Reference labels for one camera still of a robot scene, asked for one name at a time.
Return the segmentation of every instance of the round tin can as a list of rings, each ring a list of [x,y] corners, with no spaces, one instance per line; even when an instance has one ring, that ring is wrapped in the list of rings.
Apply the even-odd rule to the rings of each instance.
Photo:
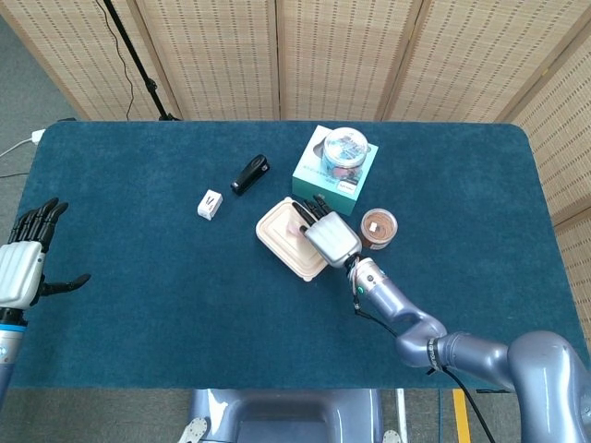
[[[351,127],[338,127],[324,139],[322,164],[337,179],[357,179],[368,152],[368,140]]]

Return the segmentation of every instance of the plastic food container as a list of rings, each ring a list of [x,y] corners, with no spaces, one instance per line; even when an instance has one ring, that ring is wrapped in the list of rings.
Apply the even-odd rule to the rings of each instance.
[[[257,237],[295,274],[311,281],[327,263],[299,232],[299,227],[307,224],[292,202],[285,198],[263,215],[257,223]]]
[[[368,153],[368,140],[351,127],[337,127],[324,139],[322,165],[333,178],[357,179]]]
[[[398,221],[387,210],[376,208],[363,216],[359,237],[364,247],[383,249],[390,244],[398,231]]]

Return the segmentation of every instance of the can lid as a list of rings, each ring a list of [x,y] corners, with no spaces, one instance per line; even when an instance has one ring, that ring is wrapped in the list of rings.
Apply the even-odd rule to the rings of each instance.
[[[388,210],[369,210],[361,220],[361,233],[375,245],[390,243],[398,231],[398,221]]]
[[[324,155],[340,168],[359,166],[367,153],[368,140],[352,127],[337,127],[324,139]]]

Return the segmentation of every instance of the teal box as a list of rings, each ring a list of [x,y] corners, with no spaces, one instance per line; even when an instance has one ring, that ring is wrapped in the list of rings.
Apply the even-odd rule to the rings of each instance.
[[[292,175],[292,193],[308,200],[320,194],[331,208],[343,215],[351,215],[378,153],[378,147],[368,144],[368,153],[357,179],[334,178],[326,173],[322,163],[323,142],[331,131],[324,126],[316,127]]]

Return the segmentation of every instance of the cylindrical container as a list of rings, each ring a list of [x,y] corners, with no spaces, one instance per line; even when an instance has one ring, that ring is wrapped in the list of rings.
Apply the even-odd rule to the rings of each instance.
[[[368,153],[368,140],[351,127],[337,127],[324,139],[322,164],[333,178],[356,180]]]
[[[369,210],[361,221],[361,243],[369,249],[383,249],[390,244],[398,231],[398,221],[387,210]]]

